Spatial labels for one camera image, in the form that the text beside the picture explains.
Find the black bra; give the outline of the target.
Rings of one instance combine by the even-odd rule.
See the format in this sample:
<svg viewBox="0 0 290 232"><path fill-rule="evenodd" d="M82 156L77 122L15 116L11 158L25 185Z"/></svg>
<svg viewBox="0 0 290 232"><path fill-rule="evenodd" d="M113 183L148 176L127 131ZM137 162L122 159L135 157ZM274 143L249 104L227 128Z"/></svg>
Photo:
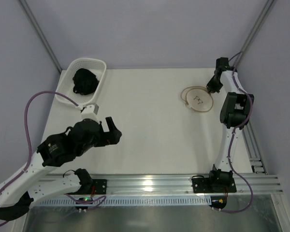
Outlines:
<svg viewBox="0 0 290 232"><path fill-rule="evenodd" d="M73 92L85 96L94 93L99 84L96 75L84 68L77 70L72 80Z"/></svg>

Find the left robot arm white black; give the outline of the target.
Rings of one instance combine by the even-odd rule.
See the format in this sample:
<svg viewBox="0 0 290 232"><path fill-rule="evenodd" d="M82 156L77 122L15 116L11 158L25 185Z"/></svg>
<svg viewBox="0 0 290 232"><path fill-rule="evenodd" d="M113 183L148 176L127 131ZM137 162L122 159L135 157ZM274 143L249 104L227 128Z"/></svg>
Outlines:
<svg viewBox="0 0 290 232"><path fill-rule="evenodd" d="M62 194L86 194L93 185L86 169L41 185L48 173L83 155L93 147L119 143L122 132L111 117L106 118L108 131L92 119L84 119L64 132L50 135L42 142L31 161L0 184L0 220L12 221L25 215L34 205Z"/></svg>

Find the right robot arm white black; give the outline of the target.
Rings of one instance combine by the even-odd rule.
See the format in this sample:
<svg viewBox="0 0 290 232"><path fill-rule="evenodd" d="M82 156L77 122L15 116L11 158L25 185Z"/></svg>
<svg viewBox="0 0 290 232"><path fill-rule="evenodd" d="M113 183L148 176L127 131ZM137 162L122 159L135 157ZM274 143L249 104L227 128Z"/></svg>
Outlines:
<svg viewBox="0 0 290 232"><path fill-rule="evenodd" d="M219 120L223 132L218 157L209 173L209 188L212 192L236 192L233 167L237 140L249 122L254 96L247 93L238 79L237 69L229 64L228 58L218 58L213 77L206 88L209 93L227 93L220 111Z"/></svg>

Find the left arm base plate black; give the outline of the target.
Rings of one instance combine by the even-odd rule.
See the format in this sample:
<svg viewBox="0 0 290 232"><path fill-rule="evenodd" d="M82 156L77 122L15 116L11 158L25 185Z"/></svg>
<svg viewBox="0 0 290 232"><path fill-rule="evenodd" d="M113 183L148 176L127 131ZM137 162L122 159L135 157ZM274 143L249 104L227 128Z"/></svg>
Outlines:
<svg viewBox="0 0 290 232"><path fill-rule="evenodd" d="M89 195L104 195L107 192L107 179L92 179L92 184L87 191Z"/></svg>

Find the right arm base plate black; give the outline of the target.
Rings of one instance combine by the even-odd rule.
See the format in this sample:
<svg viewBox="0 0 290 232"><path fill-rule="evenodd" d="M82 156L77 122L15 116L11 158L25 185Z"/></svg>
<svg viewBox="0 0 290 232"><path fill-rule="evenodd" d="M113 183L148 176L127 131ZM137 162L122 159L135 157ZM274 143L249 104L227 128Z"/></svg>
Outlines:
<svg viewBox="0 0 290 232"><path fill-rule="evenodd" d="M192 188L194 193L236 193L235 180L210 179L201 175L193 176Z"/></svg>

